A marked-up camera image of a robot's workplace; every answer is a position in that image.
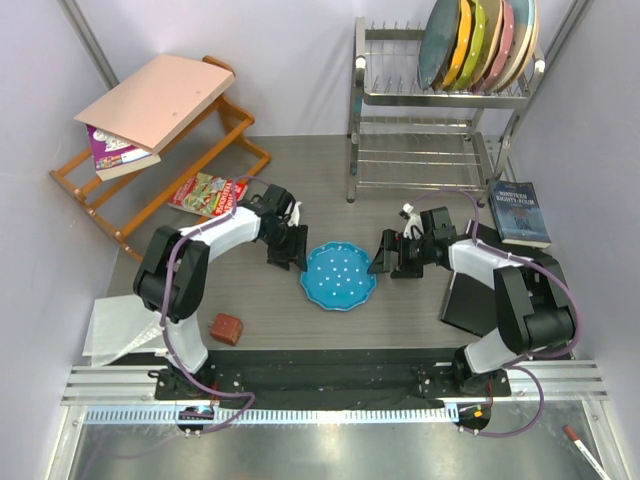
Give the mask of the green dotted plate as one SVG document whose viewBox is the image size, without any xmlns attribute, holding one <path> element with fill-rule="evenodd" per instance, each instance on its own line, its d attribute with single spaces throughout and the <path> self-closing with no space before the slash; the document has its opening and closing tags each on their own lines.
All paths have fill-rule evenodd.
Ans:
<svg viewBox="0 0 640 480">
<path fill-rule="evenodd" d="M 486 31 L 486 15 L 483 6 L 477 0 L 470 0 L 468 4 L 472 14 L 472 29 L 465 61 L 452 87 L 456 91 L 468 89 L 471 85 L 471 78 L 480 57 Z"/>
</svg>

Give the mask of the dark blue-grey plate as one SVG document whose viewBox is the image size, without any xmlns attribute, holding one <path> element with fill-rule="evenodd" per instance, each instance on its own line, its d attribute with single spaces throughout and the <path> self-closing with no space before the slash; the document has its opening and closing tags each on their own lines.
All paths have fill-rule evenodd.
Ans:
<svg viewBox="0 0 640 480">
<path fill-rule="evenodd" d="M 457 42 L 460 11 L 460 2 L 456 0 L 438 0 L 433 6 L 418 55 L 421 90 L 433 88 L 444 78 Z"/>
</svg>

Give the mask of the blue dotted plate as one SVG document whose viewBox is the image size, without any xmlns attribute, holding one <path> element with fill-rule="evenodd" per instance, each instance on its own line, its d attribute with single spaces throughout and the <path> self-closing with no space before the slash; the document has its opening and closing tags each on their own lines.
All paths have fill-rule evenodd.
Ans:
<svg viewBox="0 0 640 480">
<path fill-rule="evenodd" d="M 350 242 L 327 242 L 307 256 L 300 285 L 307 298 L 327 311 L 350 311 L 370 298 L 377 287 L 368 272 L 368 253 Z"/>
</svg>

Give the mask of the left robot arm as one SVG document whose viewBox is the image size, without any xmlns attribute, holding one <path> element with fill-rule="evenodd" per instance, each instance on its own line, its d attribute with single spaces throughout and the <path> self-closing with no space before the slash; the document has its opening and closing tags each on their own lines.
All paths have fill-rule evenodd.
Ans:
<svg viewBox="0 0 640 480">
<path fill-rule="evenodd" d="M 307 270 L 308 227 L 300 222 L 300 203 L 283 187 L 234 200 L 224 214 L 193 227 L 163 226 L 154 232 L 133 282 L 144 307 L 160 314 L 169 361 L 182 371 L 179 388 L 190 398 L 205 397 L 213 385 L 203 368 L 209 353 L 197 310 L 204 296 L 209 264 L 244 243 L 263 242 L 267 263 L 284 270 Z"/>
</svg>

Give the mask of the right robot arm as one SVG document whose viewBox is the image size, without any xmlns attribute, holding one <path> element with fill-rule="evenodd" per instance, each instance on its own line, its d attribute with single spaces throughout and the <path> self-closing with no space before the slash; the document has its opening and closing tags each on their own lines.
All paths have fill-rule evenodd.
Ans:
<svg viewBox="0 0 640 480">
<path fill-rule="evenodd" d="M 459 234 L 445 207 L 416 213 L 406 204 L 400 216 L 407 221 L 404 230 L 382 232 L 370 274 L 419 279 L 424 267 L 434 264 L 494 293 L 496 327 L 454 353 L 451 380 L 457 391 L 478 395 L 504 367 L 528 354 L 547 355 L 551 347 L 576 338 L 575 309 L 555 261 L 548 271 L 533 259 Z"/>
</svg>

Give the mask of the orange dotted plate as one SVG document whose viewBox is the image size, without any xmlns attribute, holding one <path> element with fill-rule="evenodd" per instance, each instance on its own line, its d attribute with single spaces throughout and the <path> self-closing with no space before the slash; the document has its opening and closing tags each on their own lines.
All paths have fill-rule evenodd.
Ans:
<svg viewBox="0 0 640 480">
<path fill-rule="evenodd" d="M 460 20 L 458 25 L 457 43 L 451 57 L 449 69 L 442 82 L 442 88 L 444 90 L 448 90 L 453 86 L 462 69 L 472 31 L 472 13 L 469 2 L 467 0 L 460 0 L 459 6 Z"/>
</svg>

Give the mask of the metal dish rack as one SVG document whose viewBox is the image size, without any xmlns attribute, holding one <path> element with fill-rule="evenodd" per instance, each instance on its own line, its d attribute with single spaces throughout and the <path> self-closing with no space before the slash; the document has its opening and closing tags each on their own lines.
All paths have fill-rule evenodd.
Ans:
<svg viewBox="0 0 640 480">
<path fill-rule="evenodd" d="M 422 29 L 354 22 L 346 199 L 364 188 L 481 195 L 504 172 L 511 142 L 546 67 L 533 50 L 516 82 L 499 93 L 422 90 Z"/>
</svg>

